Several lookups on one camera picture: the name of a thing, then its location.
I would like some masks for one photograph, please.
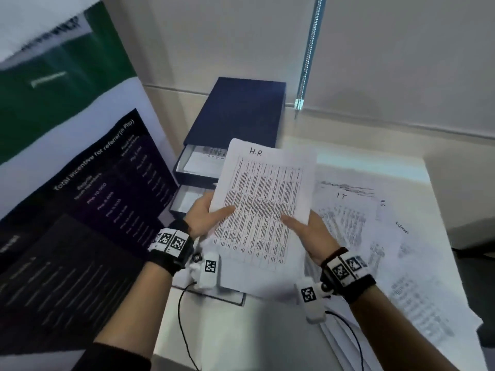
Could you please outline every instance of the hand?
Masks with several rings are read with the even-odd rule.
[[[309,213],[307,225],[287,215],[281,215],[280,220],[298,235],[313,262],[319,266],[333,252],[340,249],[323,220],[313,210]]]
[[[192,239],[206,235],[220,221],[234,213],[236,209],[235,206],[228,206],[215,212],[208,212],[213,193],[213,191],[209,191],[204,193],[201,198],[196,199],[184,218],[191,229],[189,235]]]

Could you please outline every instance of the paper stack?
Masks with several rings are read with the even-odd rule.
[[[313,211],[323,218],[340,245],[361,255],[380,289],[449,358],[449,349],[458,348],[463,337],[482,322],[436,277],[434,267],[439,255],[435,249],[405,231],[399,219],[387,211],[387,199],[379,197],[373,181],[365,181],[356,172],[318,169]],[[309,258],[305,271],[319,281],[321,269]],[[325,299],[325,306],[353,328],[362,348],[364,369],[381,370],[347,302],[334,296]],[[321,327],[343,370],[361,370],[360,353],[349,328],[330,315]]]

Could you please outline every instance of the dark poster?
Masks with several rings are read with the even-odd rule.
[[[137,110],[0,221],[0,355],[84,348],[177,186]]]

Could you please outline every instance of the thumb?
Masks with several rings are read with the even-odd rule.
[[[217,211],[211,212],[209,218],[213,223],[213,225],[215,225],[220,221],[222,221],[224,218],[229,217],[231,214],[234,213],[235,210],[236,210],[236,206],[226,206],[220,208]]]
[[[298,220],[294,219],[293,217],[287,216],[287,215],[281,215],[280,216],[280,221],[288,227],[290,230],[293,230],[295,234],[297,234],[299,237],[302,236],[302,233],[306,229],[307,225],[304,225],[303,223],[299,222]]]

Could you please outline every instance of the right hand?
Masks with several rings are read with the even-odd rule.
[[[313,210],[309,212],[307,225],[287,215],[281,215],[280,220],[298,235],[313,262],[319,266],[340,249],[340,245],[331,236],[323,220]]]

